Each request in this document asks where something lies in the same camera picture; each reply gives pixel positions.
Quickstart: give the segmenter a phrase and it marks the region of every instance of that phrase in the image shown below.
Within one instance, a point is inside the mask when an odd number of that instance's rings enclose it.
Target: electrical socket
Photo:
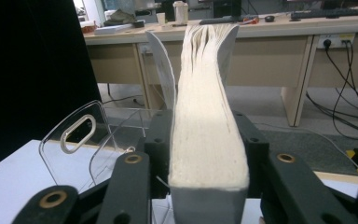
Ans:
[[[318,49],[324,49],[324,41],[329,39],[331,41],[330,49],[346,48],[343,43],[344,40],[351,41],[353,44],[355,34],[335,34],[335,35],[320,35]]]
[[[141,53],[144,53],[144,54],[153,53],[152,48],[150,47],[150,45],[148,43],[139,43],[138,46],[139,46],[138,48],[141,51]]]

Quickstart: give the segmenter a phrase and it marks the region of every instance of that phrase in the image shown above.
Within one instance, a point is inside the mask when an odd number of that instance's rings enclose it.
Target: desk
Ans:
[[[48,168],[38,153],[40,141],[32,140],[0,162],[0,223],[11,223],[23,206],[37,192],[55,185]],[[358,176],[318,173],[326,186],[352,197],[358,192]],[[169,200],[154,200],[156,219],[162,220]],[[260,200],[247,199],[242,223],[256,224],[261,216]],[[173,223],[172,210],[168,221]]]
[[[153,30],[168,51],[176,80],[180,75],[180,55],[185,27],[163,30],[155,23],[115,35],[86,34],[97,82],[140,84],[146,108],[159,108],[155,86],[158,77],[148,53],[145,30]],[[358,17],[290,21],[277,15],[275,22],[242,25],[231,58],[227,84],[233,86],[282,87],[281,96],[290,126],[298,126],[307,87],[340,87],[342,78],[317,49],[320,35],[356,33],[352,70],[358,88]],[[348,68],[345,49],[331,49],[342,71]]]

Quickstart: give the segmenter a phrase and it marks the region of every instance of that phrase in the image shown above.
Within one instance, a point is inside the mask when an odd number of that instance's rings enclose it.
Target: clear acrylic sheet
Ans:
[[[108,179],[118,156],[136,150],[156,112],[90,102],[60,122],[41,141],[39,153],[57,185],[81,193]]]

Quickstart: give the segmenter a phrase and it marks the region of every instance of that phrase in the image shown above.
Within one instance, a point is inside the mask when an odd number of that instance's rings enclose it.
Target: floor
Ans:
[[[140,86],[111,84],[109,87],[110,95],[107,85],[99,84],[106,105],[144,108]],[[264,134],[268,134],[268,140],[273,144],[270,146],[271,149],[290,150],[300,155],[315,171],[357,175],[350,159],[345,158],[345,152],[348,149],[358,148],[358,130],[336,119],[333,121],[309,99],[305,100],[299,126],[289,127],[282,103],[281,88],[230,86],[226,90],[231,109],[246,115],[259,130],[265,131]],[[330,109],[334,108],[338,99],[336,89],[309,88],[308,93],[314,102]],[[342,95],[351,105],[340,98],[337,111],[351,115],[351,117],[341,117],[358,127],[358,108],[355,108],[358,107],[358,98],[349,89]],[[302,133],[312,134],[309,134],[310,137],[304,137]]]
[[[107,84],[99,84],[100,93],[106,105],[112,107],[144,108],[142,89],[139,85],[110,84],[110,95],[108,94],[107,86]],[[314,102],[330,109],[334,108],[338,98],[336,89],[309,88],[308,93]],[[345,100],[358,107],[358,99],[354,91],[346,89],[342,95]],[[259,129],[271,129],[273,128],[271,126],[282,127],[284,129],[290,128],[282,103],[281,88],[228,86],[227,98],[231,109],[245,114],[253,123],[257,124]],[[358,109],[348,104],[345,100],[340,98],[337,104],[337,111],[358,117]],[[358,126],[358,118],[342,117]],[[339,121],[333,122],[331,117],[322,113],[309,99],[305,100],[299,126],[291,128],[291,130],[301,129],[320,134],[344,134],[349,137],[358,138],[358,131],[356,129],[344,125]]]

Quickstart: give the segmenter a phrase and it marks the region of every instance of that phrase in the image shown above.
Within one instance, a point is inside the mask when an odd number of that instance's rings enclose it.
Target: cable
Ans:
[[[233,4],[235,7],[240,7],[241,8],[241,11],[243,13],[245,13],[245,15],[247,15],[248,13],[245,11],[245,9],[243,9],[243,7],[239,4],[237,4],[235,1],[233,1],[231,4]]]
[[[107,104],[107,103],[110,103],[110,102],[123,101],[123,100],[127,100],[127,99],[130,99],[130,98],[133,98],[133,97],[138,97],[138,96],[143,96],[143,95],[133,95],[133,96],[128,96],[128,97],[124,97],[124,98],[116,99],[116,100],[113,99],[113,100],[104,102],[103,105],[104,105],[104,104]]]
[[[328,111],[328,109],[326,109],[325,107],[322,107],[322,106],[320,106],[320,105],[317,105],[316,103],[314,103],[314,101],[313,101],[312,99],[310,99],[310,101],[311,101],[313,104],[315,104],[315,106],[316,106],[319,110],[321,110],[325,115],[328,115],[328,116],[331,117],[331,118],[333,117],[332,112],[330,112],[330,111],[332,111],[332,110]],[[347,120],[345,120],[345,119],[343,119],[343,118],[341,118],[341,117],[339,117],[339,116],[337,116],[337,115],[335,115],[335,119],[339,120],[341,123],[343,123],[343,124],[345,124],[345,125],[347,125],[347,126],[350,126],[350,127],[352,127],[353,129],[356,129],[356,130],[358,131],[358,127],[357,127],[356,125],[354,125],[354,124],[348,122]],[[342,136],[347,137],[347,138],[350,138],[350,139],[353,139],[353,140],[358,140],[358,138],[349,137],[349,136],[343,134],[342,132],[340,132],[340,131],[337,129],[337,126],[336,126],[336,125],[335,125],[335,128],[336,128],[337,132],[340,133]]]
[[[357,105],[352,104],[352,103],[349,102],[345,97],[341,96],[341,98],[342,98],[345,102],[347,102],[348,105],[351,105],[351,106],[353,106],[354,108],[358,109],[358,106],[357,106]]]
[[[248,0],[248,4],[251,6],[251,8],[254,10],[255,14],[258,16],[257,10],[255,10],[255,7],[253,6],[251,0]]]
[[[356,88],[342,75],[341,71],[339,70],[339,68],[337,67],[337,65],[334,63],[334,61],[332,60],[332,58],[330,57],[330,54],[328,53],[329,49],[330,49],[330,45],[331,45],[331,40],[326,39],[324,41],[324,49],[327,55],[327,58],[329,59],[329,61],[335,66],[335,68],[338,70],[339,75],[342,77],[342,79],[345,80],[345,83],[348,84],[355,92],[356,94],[358,94],[358,91],[356,90]]]
[[[313,103],[313,105],[318,107],[318,109],[323,110],[324,112],[332,112],[333,111],[332,109],[329,109],[329,108],[327,108],[325,106],[319,105],[315,101],[313,101],[310,98],[310,95],[308,94],[308,92],[306,92],[306,96]],[[336,111],[336,113],[341,114],[341,115],[345,115],[345,116],[348,116],[348,117],[352,117],[352,118],[355,118],[355,119],[358,119],[358,116],[354,116],[354,115],[351,115],[351,114],[343,113],[343,112],[340,112],[340,111]]]
[[[270,127],[274,127],[274,128],[279,128],[279,129],[287,129],[287,130],[294,130],[295,128],[287,128],[287,127],[280,127],[280,126],[275,126],[275,125],[271,125],[271,124],[266,124],[266,123],[254,123],[255,125],[266,125],[266,126],[270,126]],[[311,129],[307,129],[307,128],[296,128],[296,130],[303,130],[303,131],[307,131],[307,132],[310,132],[310,133],[315,133],[319,136],[321,136],[322,138],[324,138],[325,140],[329,141],[333,146],[334,148],[339,152],[341,153],[342,155],[344,155],[345,158],[347,158],[355,167],[356,169],[358,169],[358,164],[356,164],[356,162],[354,162],[341,148],[339,148],[330,138],[322,135],[321,133],[317,133],[315,132],[314,130],[311,130]]]
[[[133,101],[134,103],[136,103],[137,105],[140,105],[140,106],[145,106],[145,105],[143,105],[143,104],[139,103],[136,99],[133,99],[132,101]]]
[[[328,51],[329,51],[330,46],[331,46],[331,41],[330,41],[329,39],[326,39],[326,40],[324,41],[324,48],[325,48],[326,55],[327,55],[327,57],[329,58],[330,62],[335,66],[335,68],[338,70],[338,72],[339,72],[339,73],[341,74],[341,76],[343,77],[341,71],[340,71],[339,68],[336,66],[336,64],[334,63],[334,61],[331,59],[330,55],[328,54]],[[335,129],[337,130],[338,133],[340,133],[342,136],[345,136],[345,137],[347,137],[347,138],[358,140],[358,138],[349,137],[349,136],[345,135],[344,133],[342,133],[342,132],[338,129],[337,125],[336,125],[336,120],[338,120],[338,121],[340,121],[341,123],[346,124],[346,125],[348,125],[348,126],[354,128],[354,129],[358,130],[358,127],[357,127],[356,125],[354,125],[354,124],[348,122],[347,120],[345,120],[345,119],[343,119],[343,118],[341,118],[341,117],[339,117],[339,116],[336,115],[336,112],[337,112],[337,104],[338,104],[338,102],[339,102],[339,99],[340,99],[341,96],[342,96],[342,92],[343,92],[343,90],[345,89],[345,86],[346,86],[347,84],[350,84],[350,83],[348,82],[348,78],[349,78],[349,75],[350,75],[350,73],[351,73],[351,63],[352,63],[352,60],[349,60],[349,70],[348,70],[347,76],[344,77],[345,83],[344,83],[344,86],[343,86],[342,89],[341,89],[341,92],[338,94],[338,98],[337,98],[337,101],[336,101],[336,103],[335,103],[335,105],[334,105],[334,108],[333,108],[332,112],[330,112],[331,110],[326,110],[325,108],[321,108],[319,105],[317,105],[313,100],[310,99],[310,96],[309,96],[308,93],[306,93],[306,95],[307,95],[307,97],[312,101],[312,103],[313,103],[318,109],[320,109],[320,110],[321,110],[323,113],[325,113],[326,115],[332,117],[332,119],[333,119],[333,125],[334,125],[334,127],[335,127]]]
[[[348,51],[348,43],[351,45],[351,58],[350,58],[349,51]],[[349,40],[344,41],[344,44],[345,44],[345,49],[347,50],[348,63],[351,65],[352,62],[353,62],[353,45],[351,44],[351,41],[349,41]],[[356,90],[356,87],[354,85],[354,79],[353,79],[353,73],[352,73],[352,70],[351,70],[351,66],[349,68],[349,71],[351,72],[351,81],[352,81],[352,84],[353,84],[353,90],[356,92],[356,95],[357,95],[357,98],[358,98],[358,91]]]

